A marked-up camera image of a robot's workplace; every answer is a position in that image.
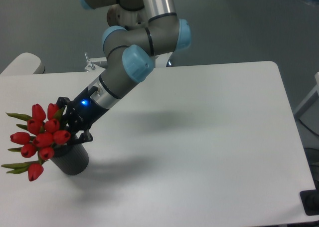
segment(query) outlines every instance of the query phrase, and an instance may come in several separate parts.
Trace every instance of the black object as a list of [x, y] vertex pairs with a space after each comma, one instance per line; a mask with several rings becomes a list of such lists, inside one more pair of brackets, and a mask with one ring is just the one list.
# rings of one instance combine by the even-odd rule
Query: black object
[[95, 91], [97, 91], [96, 86], [90, 90], [85, 88], [73, 101], [67, 104], [63, 119], [68, 121], [69, 128], [67, 130], [71, 134], [90, 129], [92, 124], [108, 111], [91, 98]]
[[83, 131], [79, 138], [73, 138], [68, 141], [68, 145], [81, 144], [93, 140], [89, 132], [92, 124], [103, 116], [108, 109], [99, 106], [91, 95], [96, 92], [96, 86], [90, 89], [85, 88], [73, 101], [67, 97], [59, 97], [56, 104], [59, 108], [66, 106], [65, 114], [61, 122], [66, 121], [68, 126], [66, 130], [74, 136], [78, 131]]
[[307, 216], [319, 215], [319, 191], [301, 191], [300, 197]]
[[77, 175], [89, 164], [89, 156], [82, 144], [64, 145], [54, 149], [51, 161], [65, 174]]

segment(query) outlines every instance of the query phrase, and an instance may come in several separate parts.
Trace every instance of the tulip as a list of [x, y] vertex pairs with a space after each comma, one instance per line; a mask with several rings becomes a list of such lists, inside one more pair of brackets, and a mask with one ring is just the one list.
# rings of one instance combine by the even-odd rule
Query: tulip
[[35, 181], [43, 173], [43, 166], [38, 163], [32, 163], [28, 168], [29, 181]]
[[44, 124], [44, 128], [47, 132], [54, 133], [59, 130], [60, 122], [56, 119], [51, 119]]
[[40, 106], [39, 104], [35, 104], [32, 106], [32, 118], [39, 121], [39, 122], [42, 122], [44, 121], [46, 115], [45, 115], [45, 112], [42, 108], [42, 106]]
[[30, 141], [30, 135], [29, 133], [26, 133], [26, 132], [16, 132], [10, 135], [10, 139], [14, 143], [24, 145]]
[[39, 156], [43, 160], [48, 160], [48, 159], [50, 159], [50, 158], [52, 158], [54, 156], [54, 149], [52, 147], [50, 147], [50, 146], [41, 148], [39, 150]]
[[28, 120], [27, 129], [33, 135], [38, 135], [41, 130], [42, 123], [35, 119]]
[[56, 144], [58, 145], [63, 145], [65, 144], [71, 137], [71, 134], [70, 132], [68, 131], [56, 131], [54, 134], [53, 134], [53, 140]]
[[49, 132], [45, 133], [40, 133], [39, 135], [36, 136], [36, 138], [33, 140], [33, 144], [36, 147], [46, 147], [51, 145], [53, 142], [53, 136]]
[[34, 156], [35, 153], [36, 153], [36, 147], [30, 143], [25, 144], [21, 148], [21, 155], [23, 157], [30, 158]]
[[48, 106], [48, 119], [51, 120], [53, 119], [54, 114], [59, 110], [60, 108], [58, 107], [57, 104], [52, 104], [50, 103]]

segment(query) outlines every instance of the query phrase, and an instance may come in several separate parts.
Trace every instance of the white stand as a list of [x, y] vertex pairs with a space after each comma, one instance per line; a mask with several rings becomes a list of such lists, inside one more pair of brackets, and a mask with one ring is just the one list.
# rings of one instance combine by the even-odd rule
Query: white stand
[[294, 110], [295, 119], [299, 119], [319, 98], [319, 72], [316, 73], [315, 78], [317, 82], [316, 86], [314, 86], [314, 88]]
[[40, 58], [31, 53], [22, 53], [1, 73], [1, 76], [41, 74], [45, 67]]

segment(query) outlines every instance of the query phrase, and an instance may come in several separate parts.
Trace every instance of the gray floor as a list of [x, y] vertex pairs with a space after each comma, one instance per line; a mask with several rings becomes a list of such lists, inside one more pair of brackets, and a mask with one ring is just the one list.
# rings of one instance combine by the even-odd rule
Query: gray floor
[[[175, 0], [175, 6], [191, 26], [193, 43], [173, 54], [173, 65], [274, 61], [292, 109], [314, 87], [319, 6], [299, 0]], [[0, 72], [23, 52], [40, 57], [47, 73], [83, 71], [84, 52], [103, 56], [106, 12], [83, 10], [78, 0], [0, 0]], [[319, 132], [318, 108], [303, 119]], [[299, 130], [305, 147], [319, 146]]]

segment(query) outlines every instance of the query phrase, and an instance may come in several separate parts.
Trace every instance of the white table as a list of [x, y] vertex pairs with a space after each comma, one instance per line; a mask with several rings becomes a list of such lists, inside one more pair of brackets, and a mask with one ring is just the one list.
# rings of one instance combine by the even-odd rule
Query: white table
[[[97, 73], [0, 77], [0, 163], [17, 121]], [[276, 64], [155, 69], [91, 129], [81, 174], [46, 163], [38, 180], [0, 169], [3, 227], [243, 227], [316, 221], [299, 192], [314, 189]]]

